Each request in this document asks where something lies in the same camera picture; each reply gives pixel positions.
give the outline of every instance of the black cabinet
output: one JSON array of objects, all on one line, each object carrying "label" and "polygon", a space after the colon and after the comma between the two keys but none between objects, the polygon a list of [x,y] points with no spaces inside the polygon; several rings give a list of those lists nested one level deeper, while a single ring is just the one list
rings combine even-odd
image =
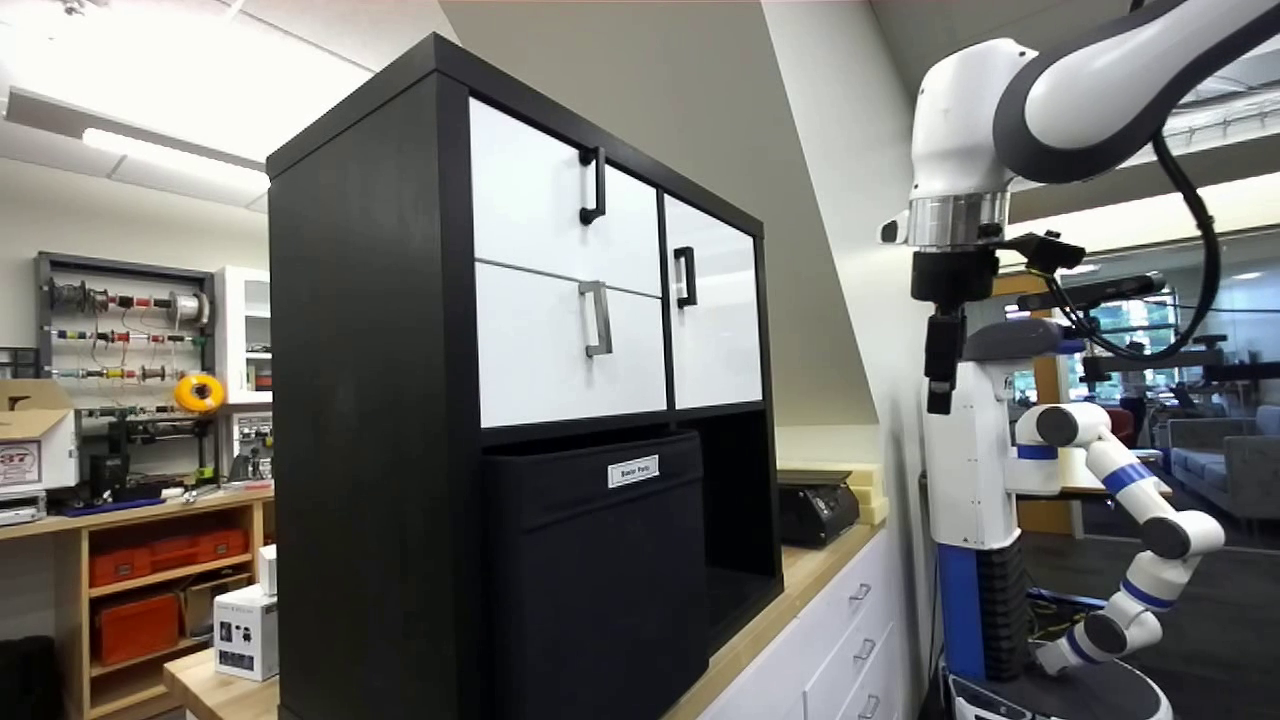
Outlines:
[{"label": "black cabinet", "polygon": [[780,594],[761,219],[438,36],[268,173],[284,715],[656,715]]}]

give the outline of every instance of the floor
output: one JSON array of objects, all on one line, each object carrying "label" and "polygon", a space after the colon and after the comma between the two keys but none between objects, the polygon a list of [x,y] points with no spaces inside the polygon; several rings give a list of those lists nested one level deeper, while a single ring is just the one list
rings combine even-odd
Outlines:
[{"label": "floor", "polygon": [[[1131,536],[1025,536],[1032,586],[1109,597],[1140,551]],[[1128,657],[1171,699],[1181,720],[1280,715],[1280,551],[1224,547],[1202,558],[1162,643]]]}]

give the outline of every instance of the cabinet door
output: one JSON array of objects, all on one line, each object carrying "label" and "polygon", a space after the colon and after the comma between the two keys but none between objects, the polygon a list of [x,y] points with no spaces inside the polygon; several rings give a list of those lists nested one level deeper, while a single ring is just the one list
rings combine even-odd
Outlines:
[{"label": "cabinet door", "polygon": [[261,268],[221,275],[221,378],[226,403],[273,403],[273,281]]},{"label": "cabinet door", "polygon": [[477,259],[658,296],[656,189],[472,101]]},{"label": "cabinet door", "polygon": [[656,296],[477,266],[481,426],[664,413]]},{"label": "cabinet door", "polygon": [[672,198],[664,208],[674,408],[764,402],[750,238]]}]

